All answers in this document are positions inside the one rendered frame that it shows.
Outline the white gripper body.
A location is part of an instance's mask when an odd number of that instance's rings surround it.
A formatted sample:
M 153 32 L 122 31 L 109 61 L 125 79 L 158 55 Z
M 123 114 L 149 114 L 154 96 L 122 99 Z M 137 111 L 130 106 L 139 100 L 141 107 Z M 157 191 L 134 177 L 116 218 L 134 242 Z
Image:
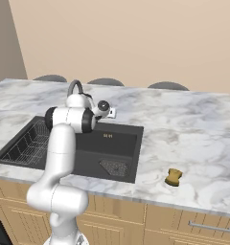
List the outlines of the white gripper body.
M 108 116 L 108 114 L 109 114 L 109 111 L 100 113 L 99 115 L 96 115 L 96 117 L 95 117 L 96 121 L 98 122 L 99 120 L 106 118 Z

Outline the black kitchen sink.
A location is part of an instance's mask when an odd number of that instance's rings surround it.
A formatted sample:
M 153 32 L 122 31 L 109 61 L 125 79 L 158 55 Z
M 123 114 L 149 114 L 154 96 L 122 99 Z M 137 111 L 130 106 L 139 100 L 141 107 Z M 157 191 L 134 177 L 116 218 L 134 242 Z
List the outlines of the black kitchen sink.
M 33 120 L 32 118 L 1 150 L 0 156 Z M 76 136 L 77 149 L 73 173 L 86 177 L 133 183 L 135 181 L 144 128 L 142 126 L 99 122 L 88 134 Z M 36 166 L 16 167 L 44 169 L 46 157 Z

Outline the yellow brown sponge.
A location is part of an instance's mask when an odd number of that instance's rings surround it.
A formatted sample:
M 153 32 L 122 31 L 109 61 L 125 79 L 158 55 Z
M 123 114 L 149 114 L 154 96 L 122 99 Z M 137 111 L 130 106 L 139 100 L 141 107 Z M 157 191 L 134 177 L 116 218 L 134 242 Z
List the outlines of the yellow brown sponge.
M 179 186 L 179 179 L 182 176 L 182 172 L 175 168 L 170 168 L 168 171 L 168 176 L 165 179 L 165 182 L 173 187 Z

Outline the grey round stool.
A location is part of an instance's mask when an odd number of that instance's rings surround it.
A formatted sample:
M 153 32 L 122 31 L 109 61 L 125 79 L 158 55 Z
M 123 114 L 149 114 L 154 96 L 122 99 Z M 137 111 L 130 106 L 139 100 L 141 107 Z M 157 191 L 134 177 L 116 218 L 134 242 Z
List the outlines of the grey round stool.
M 124 86 L 119 80 L 114 78 L 96 78 L 87 83 L 98 84 L 98 85 L 110 85 L 110 86 Z
M 67 79 L 60 75 L 44 75 L 38 78 L 34 78 L 34 80 L 42 80 L 42 81 L 54 81 L 54 82 L 67 82 Z
M 176 83 L 176 82 L 171 82 L 171 81 L 156 82 L 156 83 L 150 85 L 149 88 L 188 91 L 188 88 L 186 88 L 185 86 L 183 86 L 179 83 Z

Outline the grey curved tap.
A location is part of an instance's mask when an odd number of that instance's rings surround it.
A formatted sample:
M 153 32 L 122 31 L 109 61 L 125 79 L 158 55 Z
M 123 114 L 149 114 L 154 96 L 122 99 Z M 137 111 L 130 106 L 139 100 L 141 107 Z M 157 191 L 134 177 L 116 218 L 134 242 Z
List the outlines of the grey curved tap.
M 91 95 L 86 94 L 86 93 L 83 92 L 82 84 L 81 84 L 81 82 L 80 82 L 79 80 L 77 80 L 77 79 L 74 79 L 74 80 L 70 83 L 69 88 L 68 88 L 68 92 L 67 92 L 67 98 L 68 98 L 69 96 L 71 96 L 71 95 L 74 94 L 74 88 L 75 88 L 76 86 L 78 87 L 78 95 L 85 95 L 86 97 L 92 99 L 92 96 L 91 96 Z

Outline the light wood drawer front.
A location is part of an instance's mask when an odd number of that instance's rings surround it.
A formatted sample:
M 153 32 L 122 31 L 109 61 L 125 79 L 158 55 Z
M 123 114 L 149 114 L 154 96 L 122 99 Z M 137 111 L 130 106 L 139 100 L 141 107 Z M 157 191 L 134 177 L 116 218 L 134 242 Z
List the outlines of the light wood drawer front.
M 220 228 L 230 228 L 230 217 L 206 214 L 201 212 L 183 211 L 178 225 L 178 230 L 180 232 L 230 241 L 230 233 L 223 233 L 213 230 L 192 227 L 188 225 L 189 220 L 197 224 L 203 224 Z
M 86 213 L 133 223 L 143 223 L 145 205 L 143 203 L 114 199 L 100 195 L 89 195 L 89 205 Z

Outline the light wood cupboard door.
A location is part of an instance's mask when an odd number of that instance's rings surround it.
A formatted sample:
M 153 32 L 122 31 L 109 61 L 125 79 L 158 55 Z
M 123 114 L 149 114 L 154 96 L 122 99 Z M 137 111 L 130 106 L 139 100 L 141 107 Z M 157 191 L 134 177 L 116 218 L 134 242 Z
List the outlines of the light wood cupboard door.
M 77 221 L 90 245 L 143 245 L 141 224 L 88 215 Z
M 43 245 L 51 235 L 49 215 L 46 212 L 13 201 L 0 202 L 0 209 L 19 245 Z

